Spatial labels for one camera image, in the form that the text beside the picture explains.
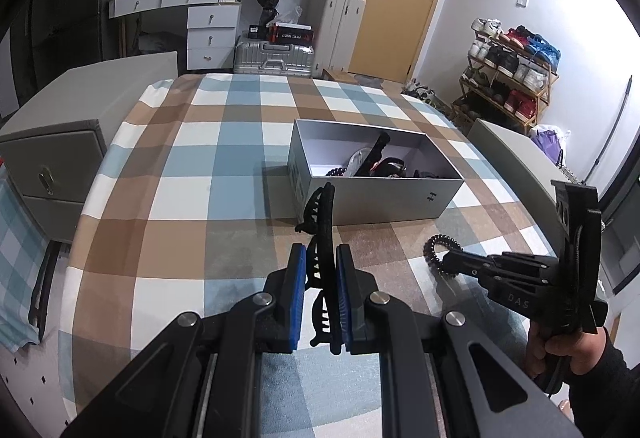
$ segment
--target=door handle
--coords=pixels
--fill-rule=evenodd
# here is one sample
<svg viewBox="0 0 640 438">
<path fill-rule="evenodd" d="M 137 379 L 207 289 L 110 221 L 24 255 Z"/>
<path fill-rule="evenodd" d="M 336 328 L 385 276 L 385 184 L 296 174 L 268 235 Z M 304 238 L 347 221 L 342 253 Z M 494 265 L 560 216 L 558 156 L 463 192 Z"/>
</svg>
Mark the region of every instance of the door handle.
<svg viewBox="0 0 640 438">
<path fill-rule="evenodd" d="M 51 176 L 51 171 L 48 167 L 43 167 L 42 171 L 38 173 L 38 178 L 40 179 L 41 185 L 47 191 L 49 196 L 53 196 L 53 177 Z"/>
</svg>

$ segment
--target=person's hand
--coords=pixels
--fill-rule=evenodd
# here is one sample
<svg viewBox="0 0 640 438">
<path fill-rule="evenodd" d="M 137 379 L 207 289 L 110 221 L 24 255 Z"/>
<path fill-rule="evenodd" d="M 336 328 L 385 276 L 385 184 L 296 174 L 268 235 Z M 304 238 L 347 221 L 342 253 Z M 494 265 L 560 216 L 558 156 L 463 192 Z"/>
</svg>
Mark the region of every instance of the person's hand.
<svg viewBox="0 0 640 438">
<path fill-rule="evenodd" d="M 535 378 L 545 371 L 546 354 L 569 356 L 571 371 L 574 374 L 589 373 L 600 360 L 607 343 L 604 328 L 598 328 L 598 334 L 583 333 L 581 330 L 569 335 L 557 335 L 544 341 L 540 337 L 540 325 L 531 322 L 529 340 L 524 360 L 526 373 Z"/>
</svg>

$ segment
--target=white shoe box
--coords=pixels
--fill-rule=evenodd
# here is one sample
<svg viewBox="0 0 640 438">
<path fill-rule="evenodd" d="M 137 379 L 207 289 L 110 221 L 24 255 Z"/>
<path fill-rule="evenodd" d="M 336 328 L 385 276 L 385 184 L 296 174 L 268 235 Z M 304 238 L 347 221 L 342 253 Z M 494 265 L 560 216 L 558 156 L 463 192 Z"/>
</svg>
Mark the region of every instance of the white shoe box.
<svg viewBox="0 0 640 438">
<path fill-rule="evenodd" d="M 346 167 L 355 151 L 373 147 L 381 131 L 391 137 L 382 158 L 404 160 L 409 178 L 326 176 L 335 167 Z M 287 167 L 300 221 L 310 195 L 326 182 L 333 183 L 334 225 L 433 219 L 464 182 L 426 134 L 322 120 L 296 120 Z M 411 178 L 416 169 L 440 178 Z"/>
</svg>

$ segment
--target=aluminum suitcase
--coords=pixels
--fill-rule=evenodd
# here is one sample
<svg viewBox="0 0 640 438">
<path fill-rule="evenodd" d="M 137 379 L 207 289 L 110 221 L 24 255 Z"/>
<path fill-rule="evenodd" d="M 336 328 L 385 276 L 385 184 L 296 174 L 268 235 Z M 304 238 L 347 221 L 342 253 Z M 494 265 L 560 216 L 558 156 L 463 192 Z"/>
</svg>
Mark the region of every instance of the aluminum suitcase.
<svg viewBox="0 0 640 438">
<path fill-rule="evenodd" d="M 311 46 L 242 39 L 236 48 L 234 72 L 309 78 L 313 61 L 314 49 Z"/>
<path fill-rule="evenodd" d="M 311 75 L 323 69 L 349 71 L 366 0 L 310 0 L 306 24 L 315 31 L 316 53 Z"/>
</svg>

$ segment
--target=plaid bed sheet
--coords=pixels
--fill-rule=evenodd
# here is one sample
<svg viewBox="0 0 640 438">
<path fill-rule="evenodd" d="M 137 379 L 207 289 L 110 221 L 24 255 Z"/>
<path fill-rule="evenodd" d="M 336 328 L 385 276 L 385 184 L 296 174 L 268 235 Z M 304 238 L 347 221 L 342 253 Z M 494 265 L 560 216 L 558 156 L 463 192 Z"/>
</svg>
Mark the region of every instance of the plaid bed sheet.
<svg viewBox="0 0 640 438">
<path fill-rule="evenodd" d="M 412 309 L 458 307 L 517 358 L 517 315 L 470 278 L 443 279 L 422 256 L 436 233 L 468 251 L 548 253 L 513 191 L 444 116 L 411 97 L 321 80 L 184 75 L 150 86 L 117 132 L 84 206 L 63 292 L 59 369 L 73 418 L 185 310 L 228 310 L 284 267 L 294 232 L 287 156 L 296 118 L 428 134 L 465 183 L 437 219 L 334 227 L 356 267 Z M 305 293 L 300 349 L 265 355 L 263 436 L 380 436 L 377 357 L 311 348 Z"/>
<path fill-rule="evenodd" d="M 38 331 L 28 321 L 31 294 L 47 239 L 20 201 L 4 165 L 0 167 L 0 344 L 11 353 Z"/>
</svg>

